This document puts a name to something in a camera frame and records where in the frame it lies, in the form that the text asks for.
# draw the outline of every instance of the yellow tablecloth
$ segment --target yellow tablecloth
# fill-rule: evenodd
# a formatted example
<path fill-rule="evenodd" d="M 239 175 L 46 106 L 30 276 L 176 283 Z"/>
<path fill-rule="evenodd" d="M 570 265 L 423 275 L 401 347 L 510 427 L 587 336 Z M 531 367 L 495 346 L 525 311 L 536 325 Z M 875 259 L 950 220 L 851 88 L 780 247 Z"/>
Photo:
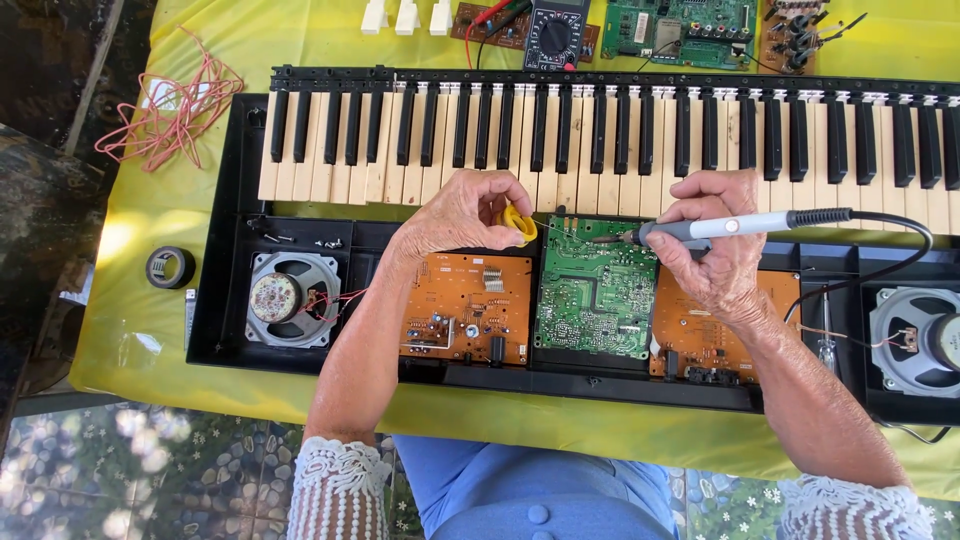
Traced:
<path fill-rule="evenodd" d="M 949 2 L 842 0 L 831 20 L 870 16 L 818 56 L 820 74 L 960 81 L 960 13 Z M 389 0 L 391 24 L 398 0 Z M 398 37 L 359 31 L 365 3 L 276 0 L 160 0 L 147 71 L 186 80 L 198 65 L 192 39 L 232 66 L 246 91 L 265 92 L 272 65 L 464 67 L 464 44 L 432 37 L 432 2 L 419 0 L 423 28 Z M 589 22 L 603 23 L 606 2 L 593 2 Z M 937 17 L 922 20 L 910 17 Z M 517 67 L 518 51 L 486 47 L 484 66 Z M 639 60 L 599 61 L 590 69 L 636 69 Z M 665 67 L 651 63 L 649 70 Z M 187 365 L 183 354 L 183 294 L 153 288 L 147 255 L 177 245 L 203 263 L 226 116 L 200 138 L 203 169 L 182 157 L 153 174 L 126 161 L 109 199 L 90 305 L 70 381 L 88 391 L 132 400 L 281 421 L 304 421 L 314 378 Z M 409 209 L 291 205 L 300 215 L 403 218 Z M 195 278 L 191 286 L 197 285 Z M 402 384 L 379 428 L 557 448 L 678 467 L 778 479 L 797 472 L 763 417 L 682 408 L 626 405 L 511 393 Z M 931 434 L 932 429 L 922 432 Z M 960 500 L 960 432 L 927 447 L 887 430 L 919 492 Z"/>

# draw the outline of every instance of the button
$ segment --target button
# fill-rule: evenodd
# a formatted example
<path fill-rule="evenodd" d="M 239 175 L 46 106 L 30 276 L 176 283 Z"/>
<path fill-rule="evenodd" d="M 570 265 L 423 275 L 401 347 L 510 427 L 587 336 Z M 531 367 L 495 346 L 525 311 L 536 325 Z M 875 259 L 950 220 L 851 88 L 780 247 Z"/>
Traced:
<path fill-rule="evenodd" d="M 546 523 L 546 520 L 550 519 L 550 512 L 546 509 L 546 506 L 542 504 L 534 504 L 530 506 L 530 509 L 527 510 L 527 518 L 530 520 L 530 523 L 534 525 L 543 525 Z M 544 538 L 553 538 L 549 533 L 546 533 L 547 536 Z"/>

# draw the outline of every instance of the pink wire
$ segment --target pink wire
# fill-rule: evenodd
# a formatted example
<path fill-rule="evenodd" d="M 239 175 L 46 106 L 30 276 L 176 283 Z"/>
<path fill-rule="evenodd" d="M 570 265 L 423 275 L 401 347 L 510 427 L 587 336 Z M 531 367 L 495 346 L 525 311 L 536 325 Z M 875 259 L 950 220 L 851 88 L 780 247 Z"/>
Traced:
<path fill-rule="evenodd" d="M 186 85 L 161 75 L 141 73 L 137 81 L 147 96 L 146 108 L 129 103 L 118 105 L 117 113 L 124 126 L 97 140 L 93 148 L 98 152 L 107 154 L 117 162 L 143 156 L 145 161 L 140 168 L 153 172 L 178 150 L 182 150 L 197 168 L 201 168 L 195 139 L 227 110 L 230 96 L 243 89 L 243 81 L 228 65 L 210 56 L 190 31 L 179 25 L 178 28 L 193 37 L 204 54 L 204 61 L 197 73 Z M 147 79 L 157 81 L 153 89 L 145 86 Z M 162 88 L 165 91 L 158 95 Z M 180 102 L 173 115 L 170 114 L 173 111 L 160 109 L 161 106 L 176 104 L 178 100 Z M 124 113 L 125 110 L 129 112 L 129 117 Z M 143 114 L 134 122 L 138 111 L 143 111 Z"/>

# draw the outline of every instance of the lace sleeve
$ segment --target lace sleeve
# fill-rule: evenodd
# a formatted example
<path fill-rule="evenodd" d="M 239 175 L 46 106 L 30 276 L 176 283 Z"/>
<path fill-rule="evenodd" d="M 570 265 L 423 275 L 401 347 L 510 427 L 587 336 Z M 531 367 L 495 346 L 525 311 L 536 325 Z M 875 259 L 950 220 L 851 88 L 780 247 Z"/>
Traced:
<path fill-rule="evenodd" d="M 390 465 L 361 442 L 310 437 L 297 457 L 290 540 L 386 540 L 383 485 Z"/>
<path fill-rule="evenodd" d="M 877 489 L 802 475 L 780 482 L 781 522 L 790 540 L 932 538 L 933 525 L 917 496 L 904 486 Z"/>

